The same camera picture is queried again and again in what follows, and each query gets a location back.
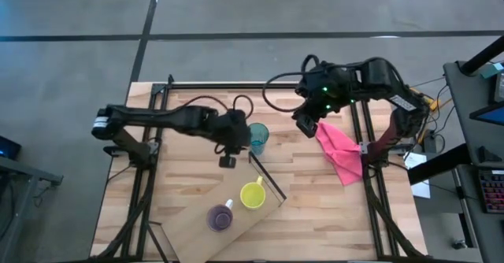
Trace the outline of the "purple mug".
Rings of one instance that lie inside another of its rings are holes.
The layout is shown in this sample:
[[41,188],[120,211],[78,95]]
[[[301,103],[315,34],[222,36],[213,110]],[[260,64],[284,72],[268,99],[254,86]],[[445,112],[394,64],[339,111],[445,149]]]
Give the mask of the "purple mug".
[[214,232],[223,232],[227,230],[233,221],[233,200],[229,199],[223,205],[216,205],[209,209],[206,216],[208,227]]

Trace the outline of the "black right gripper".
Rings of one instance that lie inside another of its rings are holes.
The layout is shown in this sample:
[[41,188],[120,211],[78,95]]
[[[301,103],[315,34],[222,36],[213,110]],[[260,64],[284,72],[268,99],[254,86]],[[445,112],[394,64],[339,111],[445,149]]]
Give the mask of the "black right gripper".
[[295,93],[304,102],[295,110],[295,116],[326,117],[330,112],[338,113],[343,107],[357,101],[356,63],[337,65],[327,61],[313,60],[314,67],[308,69],[309,60],[301,66],[302,78]]

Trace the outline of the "white paper sheet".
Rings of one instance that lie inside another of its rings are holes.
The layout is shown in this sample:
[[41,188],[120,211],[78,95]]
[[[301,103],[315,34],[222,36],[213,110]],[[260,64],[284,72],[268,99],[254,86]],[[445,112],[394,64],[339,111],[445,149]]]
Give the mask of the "white paper sheet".
[[[427,157],[423,154],[409,153],[408,156],[403,158],[405,167],[407,169],[412,169],[418,165],[421,165],[427,161]],[[414,197],[419,198],[430,198],[431,191],[429,182],[426,180],[414,185],[411,185],[411,190]]]

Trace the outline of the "yellow mug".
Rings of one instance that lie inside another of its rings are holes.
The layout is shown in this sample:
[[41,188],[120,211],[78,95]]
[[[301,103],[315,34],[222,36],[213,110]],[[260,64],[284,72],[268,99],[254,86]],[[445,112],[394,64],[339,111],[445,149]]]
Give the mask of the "yellow mug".
[[266,199],[263,177],[259,176],[254,182],[246,183],[240,191],[240,201],[248,209],[261,208]]

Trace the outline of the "black diagonal pole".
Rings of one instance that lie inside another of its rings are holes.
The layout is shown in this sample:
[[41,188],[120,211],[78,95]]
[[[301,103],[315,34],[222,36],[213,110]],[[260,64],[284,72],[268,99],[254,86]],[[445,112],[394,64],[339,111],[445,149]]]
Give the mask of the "black diagonal pole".
[[504,52],[504,35],[496,39],[492,44],[481,50],[469,61],[463,63],[459,69],[462,74],[472,76],[474,72],[487,64],[491,59]]

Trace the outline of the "pink cloth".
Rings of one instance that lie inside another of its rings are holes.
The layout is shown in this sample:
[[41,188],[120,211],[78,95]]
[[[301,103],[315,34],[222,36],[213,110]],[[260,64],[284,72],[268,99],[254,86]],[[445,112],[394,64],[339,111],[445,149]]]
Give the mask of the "pink cloth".
[[361,148],[338,128],[320,122],[316,139],[343,186],[362,179]]

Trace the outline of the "black support beam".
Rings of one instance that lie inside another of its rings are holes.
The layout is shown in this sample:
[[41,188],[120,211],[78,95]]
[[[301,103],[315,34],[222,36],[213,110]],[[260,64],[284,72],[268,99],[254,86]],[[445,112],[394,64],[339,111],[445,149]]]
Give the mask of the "black support beam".
[[458,165],[467,165],[471,163],[469,149],[464,143],[409,169],[409,183],[414,185],[428,180],[433,176],[448,172]]

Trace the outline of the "black device with blue light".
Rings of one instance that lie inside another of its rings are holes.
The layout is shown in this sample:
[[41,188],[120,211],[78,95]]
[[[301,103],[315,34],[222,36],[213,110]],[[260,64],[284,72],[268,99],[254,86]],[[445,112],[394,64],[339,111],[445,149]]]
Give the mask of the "black device with blue light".
[[22,146],[10,139],[0,136],[0,157],[18,159]]

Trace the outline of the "teal translucent tall cup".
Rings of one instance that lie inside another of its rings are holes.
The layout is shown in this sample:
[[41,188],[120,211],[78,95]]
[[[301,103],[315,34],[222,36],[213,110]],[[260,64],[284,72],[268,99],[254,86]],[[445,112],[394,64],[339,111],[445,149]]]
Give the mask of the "teal translucent tall cup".
[[269,130],[262,123],[252,123],[250,129],[250,151],[256,155],[261,155],[265,150],[265,144],[269,139]]

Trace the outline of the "grey side table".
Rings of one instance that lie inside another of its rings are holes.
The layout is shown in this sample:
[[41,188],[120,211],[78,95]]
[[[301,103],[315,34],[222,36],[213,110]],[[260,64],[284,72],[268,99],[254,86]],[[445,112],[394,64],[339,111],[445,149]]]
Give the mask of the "grey side table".
[[19,193],[11,197],[9,219],[4,229],[0,231],[0,263],[8,263],[18,243],[28,207],[32,203],[39,182],[44,180],[56,187],[61,184],[64,177],[6,157],[0,157],[0,172],[6,172],[9,178],[19,176],[24,181]]

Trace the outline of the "teal small box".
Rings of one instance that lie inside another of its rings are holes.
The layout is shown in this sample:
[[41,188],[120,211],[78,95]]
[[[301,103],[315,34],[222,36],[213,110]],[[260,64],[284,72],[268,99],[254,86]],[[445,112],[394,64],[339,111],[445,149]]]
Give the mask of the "teal small box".
[[504,71],[504,64],[502,62],[486,64],[481,67],[480,75],[484,79],[489,79]]

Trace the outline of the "laptop with blue screen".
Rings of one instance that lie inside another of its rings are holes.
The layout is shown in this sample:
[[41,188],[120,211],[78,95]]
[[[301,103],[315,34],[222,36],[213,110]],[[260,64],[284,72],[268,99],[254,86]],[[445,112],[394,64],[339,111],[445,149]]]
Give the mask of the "laptop with blue screen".
[[472,120],[504,126],[504,101],[498,102],[469,114]]

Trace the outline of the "backlit keyboard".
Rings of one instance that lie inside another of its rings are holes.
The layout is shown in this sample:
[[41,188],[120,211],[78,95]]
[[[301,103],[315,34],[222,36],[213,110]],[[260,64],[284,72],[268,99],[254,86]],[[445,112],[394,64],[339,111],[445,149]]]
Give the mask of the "backlit keyboard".
[[504,214],[504,170],[480,169],[477,180],[484,211]]

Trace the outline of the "grey desk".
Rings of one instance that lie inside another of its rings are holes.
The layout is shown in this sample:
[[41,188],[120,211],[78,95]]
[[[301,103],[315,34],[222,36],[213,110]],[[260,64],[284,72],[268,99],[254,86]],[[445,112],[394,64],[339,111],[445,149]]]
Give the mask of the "grey desk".
[[[483,263],[504,263],[504,214],[484,211],[477,186],[480,169],[504,170],[504,126],[469,118],[470,113],[488,106],[491,81],[465,76],[455,63],[447,63],[443,69],[472,161],[469,165],[458,165],[456,172],[469,196],[467,206],[477,246]],[[501,157],[502,162],[479,162],[477,150],[481,146]]]

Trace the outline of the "black triangular bracket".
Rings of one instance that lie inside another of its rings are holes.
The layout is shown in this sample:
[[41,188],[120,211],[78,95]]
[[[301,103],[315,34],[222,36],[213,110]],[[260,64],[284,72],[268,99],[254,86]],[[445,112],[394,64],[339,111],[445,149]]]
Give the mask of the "black triangular bracket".
[[501,157],[489,151],[485,146],[478,148],[477,157],[479,162],[502,162]]

